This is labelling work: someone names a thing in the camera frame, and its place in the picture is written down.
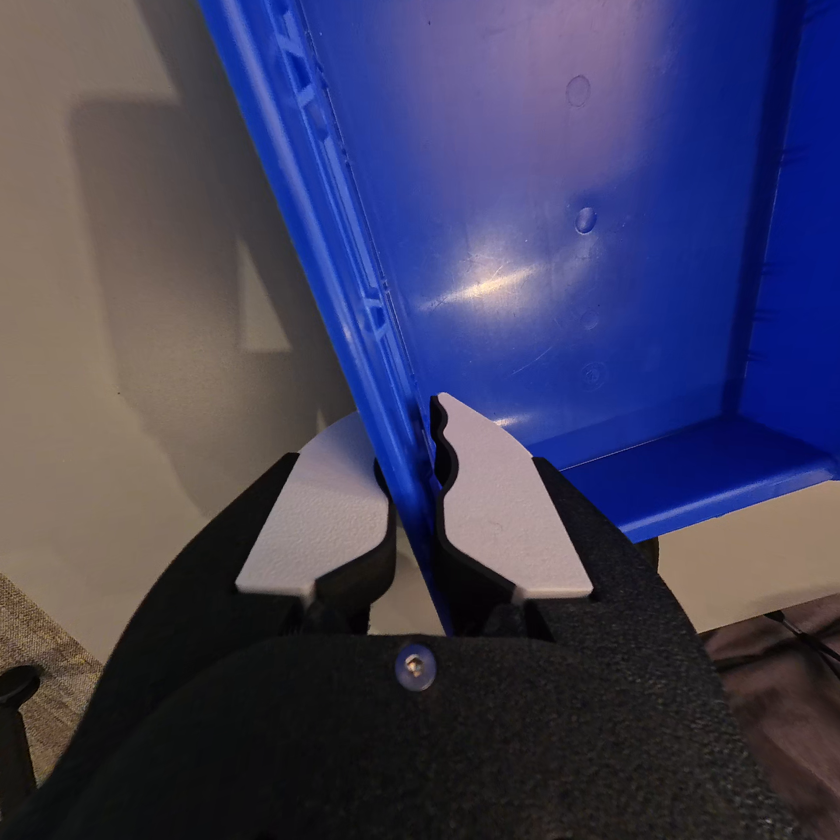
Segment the blue plastic bin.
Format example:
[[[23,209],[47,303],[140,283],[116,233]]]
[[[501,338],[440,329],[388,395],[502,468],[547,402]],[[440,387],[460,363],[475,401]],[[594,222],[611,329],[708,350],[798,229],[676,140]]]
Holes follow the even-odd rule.
[[[633,541],[838,481],[838,2],[199,2],[427,580],[432,395]]]

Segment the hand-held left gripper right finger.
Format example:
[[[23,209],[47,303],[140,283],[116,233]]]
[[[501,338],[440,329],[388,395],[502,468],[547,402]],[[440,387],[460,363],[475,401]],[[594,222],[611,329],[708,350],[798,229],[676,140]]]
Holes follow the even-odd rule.
[[[438,538],[468,595],[583,599],[593,583],[529,451],[448,393],[431,401]]]

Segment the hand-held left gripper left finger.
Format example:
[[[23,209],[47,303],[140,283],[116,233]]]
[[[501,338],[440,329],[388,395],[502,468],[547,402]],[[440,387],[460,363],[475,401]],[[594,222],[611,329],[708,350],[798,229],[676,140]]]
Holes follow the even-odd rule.
[[[361,416],[304,445],[237,577],[239,592],[370,605],[396,572],[396,512]]]

